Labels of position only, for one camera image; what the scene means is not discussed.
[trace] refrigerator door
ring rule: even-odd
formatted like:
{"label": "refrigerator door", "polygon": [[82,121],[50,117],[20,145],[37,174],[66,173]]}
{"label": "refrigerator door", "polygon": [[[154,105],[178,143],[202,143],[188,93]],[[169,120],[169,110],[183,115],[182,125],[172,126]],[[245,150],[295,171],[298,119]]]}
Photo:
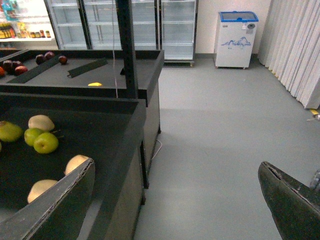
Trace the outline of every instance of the refrigerator door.
{"label": "refrigerator door", "polygon": [[196,0],[161,0],[162,49],[165,60],[193,60],[196,6]]}
{"label": "refrigerator door", "polygon": [[[116,1],[84,0],[94,50],[121,50]],[[132,0],[135,50],[156,49],[154,0]]]}
{"label": "refrigerator door", "polygon": [[77,0],[45,1],[59,49],[88,49]]}

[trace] display refrigerator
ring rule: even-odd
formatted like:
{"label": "display refrigerator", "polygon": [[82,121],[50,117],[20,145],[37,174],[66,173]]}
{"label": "display refrigerator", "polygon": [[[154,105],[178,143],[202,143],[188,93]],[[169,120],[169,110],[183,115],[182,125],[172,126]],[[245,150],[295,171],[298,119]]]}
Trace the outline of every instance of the display refrigerator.
{"label": "display refrigerator", "polygon": [[[61,50],[120,50],[115,0],[44,0]],[[198,0],[132,0],[136,50],[193,65]]]}
{"label": "display refrigerator", "polygon": [[167,62],[193,65],[196,48],[197,0],[161,0],[161,48]]}
{"label": "display refrigerator", "polygon": [[[133,0],[136,50],[156,50],[154,0]],[[121,50],[116,1],[45,0],[61,50]]]}
{"label": "display refrigerator", "polygon": [[57,48],[43,0],[0,0],[0,50]]}

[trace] glass door refrigerator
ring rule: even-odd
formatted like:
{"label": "glass door refrigerator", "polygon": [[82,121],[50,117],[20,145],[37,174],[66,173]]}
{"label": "glass door refrigerator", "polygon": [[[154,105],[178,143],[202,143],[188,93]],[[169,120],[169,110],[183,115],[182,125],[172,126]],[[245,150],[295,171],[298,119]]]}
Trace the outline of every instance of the glass door refrigerator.
{"label": "glass door refrigerator", "polygon": [[160,44],[166,62],[193,65],[197,15],[198,0],[160,0]]}
{"label": "glass door refrigerator", "polygon": [[[115,0],[45,2],[60,49],[121,50]],[[131,4],[135,49],[156,50],[155,1],[132,0]]]}

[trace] chest freezer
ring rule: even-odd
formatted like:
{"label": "chest freezer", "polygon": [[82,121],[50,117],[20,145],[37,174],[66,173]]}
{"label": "chest freezer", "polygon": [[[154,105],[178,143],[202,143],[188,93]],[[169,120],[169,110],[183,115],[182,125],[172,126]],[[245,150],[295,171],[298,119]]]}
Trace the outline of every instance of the chest freezer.
{"label": "chest freezer", "polygon": [[219,12],[215,44],[215,67],[249,67],[258,17],[252,11]]}

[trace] wire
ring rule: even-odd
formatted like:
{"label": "wire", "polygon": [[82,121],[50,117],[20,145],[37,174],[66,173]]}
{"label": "wire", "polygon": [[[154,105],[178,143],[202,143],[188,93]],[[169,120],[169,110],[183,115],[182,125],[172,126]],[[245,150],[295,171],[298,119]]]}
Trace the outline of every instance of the wire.
{"label": "wire", "polygon": [[154,158],[157,156],[158,152],[159,152],[160,149],[162,148],[162,142],[160,142],[158,139],[157,139],[157,141],[160,143],[160,147],[159,147],[159,149],[153,154],[153,157],[151,158],[151,160],[154,159]]}
{"label": "wire", "polygon": [[113,76],[114,76],[114,85],[115,85],[115,96],[118,98],[118,83],[116,75],[116,57],[115,57],[115,23],[114,23],[114,0],[112,0],[112,56],[113,56]]}

